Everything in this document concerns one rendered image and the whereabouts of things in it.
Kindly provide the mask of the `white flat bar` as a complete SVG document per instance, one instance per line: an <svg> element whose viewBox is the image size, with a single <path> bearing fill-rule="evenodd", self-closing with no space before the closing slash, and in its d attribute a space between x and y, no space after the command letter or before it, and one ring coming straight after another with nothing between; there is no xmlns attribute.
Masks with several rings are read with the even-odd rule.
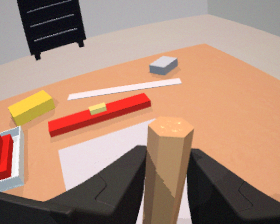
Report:
<svg viewBox="0 0 280 224"><path fill-rule="evenodd" d="M171 84L181 84L181 81L180 79L175 79L175 80L165 79L165 80L157 80L157 81L148 81L148 83L120 85L120 87L92 89L92 91L85 91L81 93L76 93L76 95L69 95L68 100L80 99L80 97L107 95L107 93L135 91L135 89L163 87L163 85L171 85Z"/></svg>

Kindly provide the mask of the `yellow rectangular block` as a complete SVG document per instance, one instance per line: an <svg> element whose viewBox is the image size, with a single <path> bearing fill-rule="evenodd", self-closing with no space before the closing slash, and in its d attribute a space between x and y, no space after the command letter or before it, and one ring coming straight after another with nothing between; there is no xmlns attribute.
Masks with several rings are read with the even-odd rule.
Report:
<svg viewBox="0 0 280 224"><path fill-rule="evenodd" d="M14 121L18 127L22 127L27 121L34 120L36 117L42 116L43 113L54 109L55 103L52 101L52 97L48 93L40 91L35 93L27 99L19 101L18 104L8 107L10 109L11 117L14 117Z"/></svg>

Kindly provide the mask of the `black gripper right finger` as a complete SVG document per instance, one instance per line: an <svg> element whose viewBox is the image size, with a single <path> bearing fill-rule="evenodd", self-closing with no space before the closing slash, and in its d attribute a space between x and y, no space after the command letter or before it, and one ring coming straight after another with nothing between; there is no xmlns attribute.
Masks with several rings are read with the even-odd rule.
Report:
<svg viewBox="0 0 280 224"><path fill-rule="evenodd" d="M280 224L280 202L192 148L187 167L192 224Z"/></svg>

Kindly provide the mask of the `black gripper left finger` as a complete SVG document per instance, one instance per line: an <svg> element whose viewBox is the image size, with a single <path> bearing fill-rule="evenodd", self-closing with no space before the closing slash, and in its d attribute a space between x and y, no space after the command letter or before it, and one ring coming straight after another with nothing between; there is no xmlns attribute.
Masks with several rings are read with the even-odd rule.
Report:
<svg viewBox="0 0 280 224"><path fill-rule="evenodd" d="M0 192L0 224L136 224L147 145L136 145L91 179L47 201Z"/></svg>

